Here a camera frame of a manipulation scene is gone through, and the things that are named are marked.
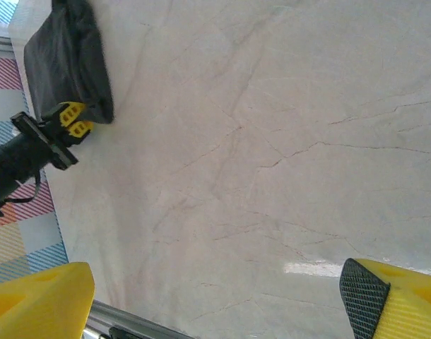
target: black fabric pouch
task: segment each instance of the black fabric pouch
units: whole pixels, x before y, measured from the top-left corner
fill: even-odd
[[[100,31],[86,0],[52,0],[52,12],[24,48],[37,119],[60,102],[87,104],[80,120],[110,124],[112,92]]]

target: plaid fabric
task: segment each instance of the plaid fabric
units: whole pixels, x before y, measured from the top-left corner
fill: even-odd
[[[18,72],[13,72],[13,65],[17,70],[14,59],[0,59],[0,65],[6,65],[6,71],[0,71],[0,89],[4,90],[0,101],[13,102],[16,98],[25,102],[23,91],[17,89],[20,78]],[[18,112],[27,109],[23,105]],[[13,138],[9,118],[16,113],[7,112],[6,121],[0,121],[0,145]],[[34,191],[35,184],[28,182],[12,197],[28,197]],[[5,216],[0,218],[0,283],[68,262],[44,172],[40,193],[34,201],[7,204],[2,211]]]

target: white marble countertop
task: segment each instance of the white marble countertop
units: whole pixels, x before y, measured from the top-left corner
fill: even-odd
[[[48,177],[97,299],[202,338],[353,338],[348,257],[431,272],[431,1],[91,2],[116,120]],[[19,1],[19,61],[49,8]]]

